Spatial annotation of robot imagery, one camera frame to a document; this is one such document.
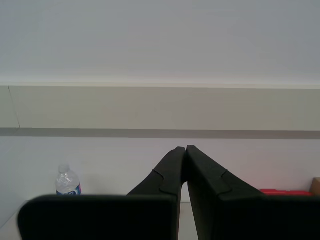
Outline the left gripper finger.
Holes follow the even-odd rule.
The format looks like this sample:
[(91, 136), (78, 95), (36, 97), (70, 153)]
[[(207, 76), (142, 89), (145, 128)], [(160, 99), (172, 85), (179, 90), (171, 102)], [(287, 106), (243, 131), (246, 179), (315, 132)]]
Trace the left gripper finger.
[(184, 147), (168, 152), (127, 195), (44, 195), (19, 211), (24, 240), (176, 240)]
[(193, 145), (187, 185), (200, 240), (318, 240), (320, 198), (267, 195)]

